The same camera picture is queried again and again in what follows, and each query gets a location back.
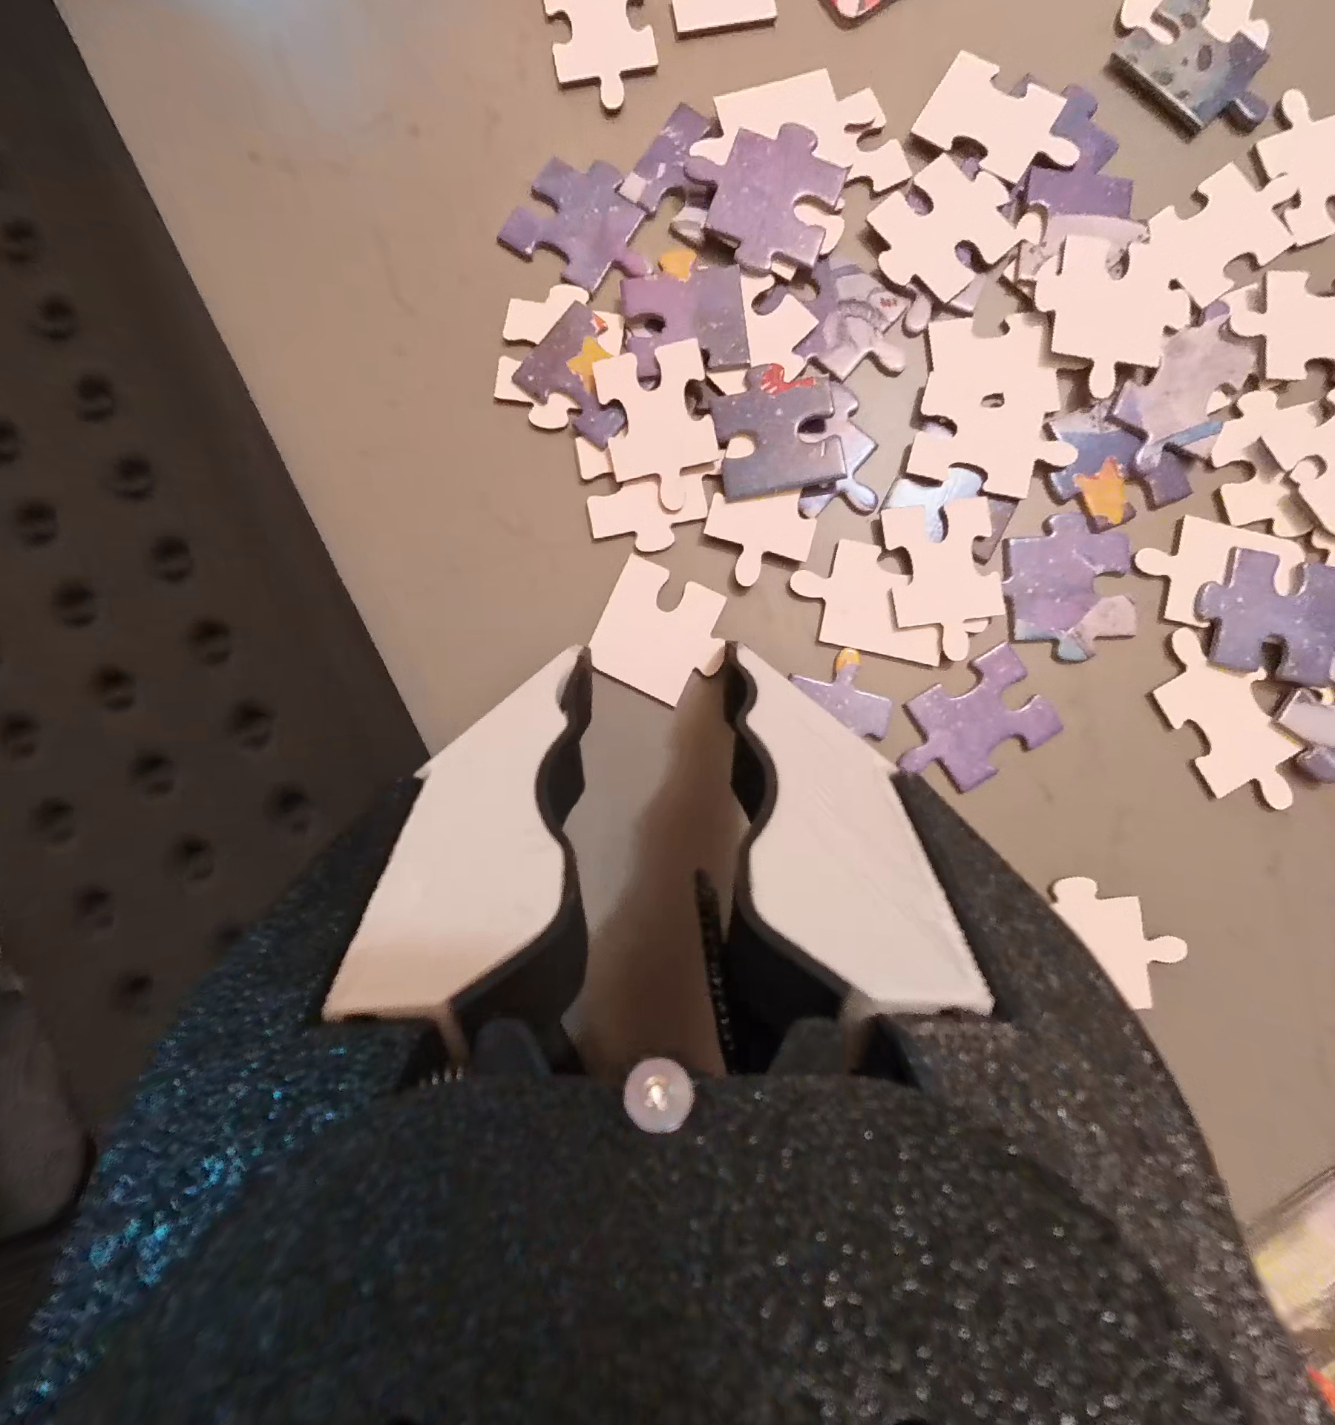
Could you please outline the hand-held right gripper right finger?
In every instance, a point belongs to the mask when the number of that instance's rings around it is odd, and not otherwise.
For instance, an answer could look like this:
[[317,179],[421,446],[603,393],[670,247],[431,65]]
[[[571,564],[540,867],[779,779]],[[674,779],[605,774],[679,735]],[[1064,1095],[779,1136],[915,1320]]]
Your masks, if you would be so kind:
[[852,1039],[879,1018],[990,1016],[895,766],[745,643],[721,672],[747,819],[721,951],[731,1062],[771,1062],[804,1021]]

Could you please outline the grey desk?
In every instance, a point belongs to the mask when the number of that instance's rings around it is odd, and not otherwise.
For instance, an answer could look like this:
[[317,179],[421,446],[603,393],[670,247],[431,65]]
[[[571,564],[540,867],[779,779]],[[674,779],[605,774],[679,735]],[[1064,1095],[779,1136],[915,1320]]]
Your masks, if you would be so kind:
[[[540,3],[62,3],[121,134],[255,395],[338,574],[432,749],[568,644],[585,643],[631,543],[594,541],[568,432],[494,401],[512,296],[559,277],[497,242],[553,156],[628,169],[682,100],[827,66],[870,86],[909,139],[963,49],[1086,85],[1144,217],[1192,213],[1197,183],[1251,165],[1217,123],[1175,131],[1106,66],[1118,3],[895,3],[839,28],[821,3],[771,26],[679,40],[645,3],[659,69],[620,116],[563,89]],[[1192,725],[1152,691],[1177,669],[1157,578],[1103,580],[1131,640],[1063,666],[1024,646],[1066,731],[1006,743],[958,806],[1041,893],[1067,876],[1140,897],[1189,956],[1152,973],[1146,1025],[1206,1132],[1237,1212],[1335,1163],[1335,786],[1291,777],[1276,811],[1211,797]]]

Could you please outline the pile of jigsaw puzzle pieces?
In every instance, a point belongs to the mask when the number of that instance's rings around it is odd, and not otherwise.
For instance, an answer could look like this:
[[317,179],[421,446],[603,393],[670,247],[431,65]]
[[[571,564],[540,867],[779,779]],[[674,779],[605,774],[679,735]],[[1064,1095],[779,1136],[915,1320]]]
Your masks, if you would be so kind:
[[596,540],[728,597],[742,641],[875,748],[862,654],[963,665],[904,703],[902,776],[958,793],[1064,722],[1024,685],[1140,631],[1168,589],[1175,675],[1223,799],[1335,785],[1335,285],[1269,273],[1335,233],[1335,114],[1302,91],[1192,214],[1132,214],[1097,100],[998,85],[967,49],[913,120],[825,69],[688,103],[623,171],[549,160],[499,242],[562,260],[514,299],[497,401],[571,429]]

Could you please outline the dark perforated panel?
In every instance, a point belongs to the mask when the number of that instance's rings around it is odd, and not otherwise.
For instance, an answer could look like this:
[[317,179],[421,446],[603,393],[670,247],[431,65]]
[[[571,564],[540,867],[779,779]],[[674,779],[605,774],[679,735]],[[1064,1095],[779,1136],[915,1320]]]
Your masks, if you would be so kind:
[[0,942],[87,1119],[425,759],[70,28],[0,1]]

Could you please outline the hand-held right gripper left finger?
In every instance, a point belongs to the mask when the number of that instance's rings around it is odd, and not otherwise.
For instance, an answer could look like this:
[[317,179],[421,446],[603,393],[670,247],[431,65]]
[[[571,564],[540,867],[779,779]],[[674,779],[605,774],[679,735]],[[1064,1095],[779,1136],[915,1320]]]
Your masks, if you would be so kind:
[[566,820],[593,688],[571,646],[428,762],[324,1022],[426,1022],[455,1059],[505,1022],[549,1062],[577,1062],[563,1019],[590,936]]

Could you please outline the white-backed puzzle piece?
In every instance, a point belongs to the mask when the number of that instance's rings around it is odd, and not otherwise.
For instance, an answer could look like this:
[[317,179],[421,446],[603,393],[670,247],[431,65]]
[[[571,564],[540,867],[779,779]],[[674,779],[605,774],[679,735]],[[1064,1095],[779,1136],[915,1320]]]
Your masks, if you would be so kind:
[[588,649],[599,674],[676,708],[696,674],[711,678],[724,665],[727,641],[716,624],[728,597],[688,581],[677,603],[664,609],[659,597],[668,580],[665,566],[630,554]]

